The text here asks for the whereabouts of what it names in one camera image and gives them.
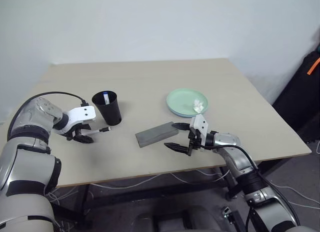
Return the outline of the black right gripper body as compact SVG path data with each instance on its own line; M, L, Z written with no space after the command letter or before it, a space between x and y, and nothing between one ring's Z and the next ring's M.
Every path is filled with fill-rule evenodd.
M188 156L191 156L193 150L201 148L201 133L198 129L191 129L188 134L189 145L188 145Z

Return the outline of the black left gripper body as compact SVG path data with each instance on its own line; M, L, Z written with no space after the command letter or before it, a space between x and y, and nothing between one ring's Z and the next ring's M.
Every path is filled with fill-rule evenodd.
M79 126L73 126L66 134L66 139L67 141L71 141L71 140L74 140L74 141L77 141L77 135L78 134L82 134L82 131L79 130Z

